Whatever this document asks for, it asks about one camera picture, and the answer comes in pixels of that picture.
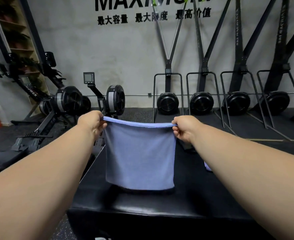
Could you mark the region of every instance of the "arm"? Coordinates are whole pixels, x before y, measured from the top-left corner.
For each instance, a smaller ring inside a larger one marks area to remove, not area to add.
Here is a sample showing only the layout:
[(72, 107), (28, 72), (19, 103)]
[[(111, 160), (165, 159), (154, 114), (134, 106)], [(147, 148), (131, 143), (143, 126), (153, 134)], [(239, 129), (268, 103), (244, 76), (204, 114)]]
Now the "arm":
[(0, 173), (0, 239), (45, 239), (70, 206), (105, 121), (92, 111)]
[(294, 155), (175, 117), (177, 138), (199, 155), (239, 204), (278, 239), (294, 239)]

